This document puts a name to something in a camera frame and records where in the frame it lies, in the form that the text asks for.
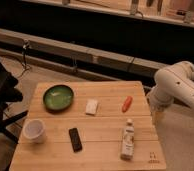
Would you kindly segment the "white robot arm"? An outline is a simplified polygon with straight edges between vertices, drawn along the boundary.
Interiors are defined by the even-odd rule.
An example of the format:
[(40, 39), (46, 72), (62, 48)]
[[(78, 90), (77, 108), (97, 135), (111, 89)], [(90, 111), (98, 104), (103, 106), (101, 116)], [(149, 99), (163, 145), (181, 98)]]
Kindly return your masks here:
[(162, 112), (178, 99), (194, 110), (194, 64), (181, 61), (159, 69), (155, 75), (155, 86), (147, 94), (152, 121), (162, 119)]

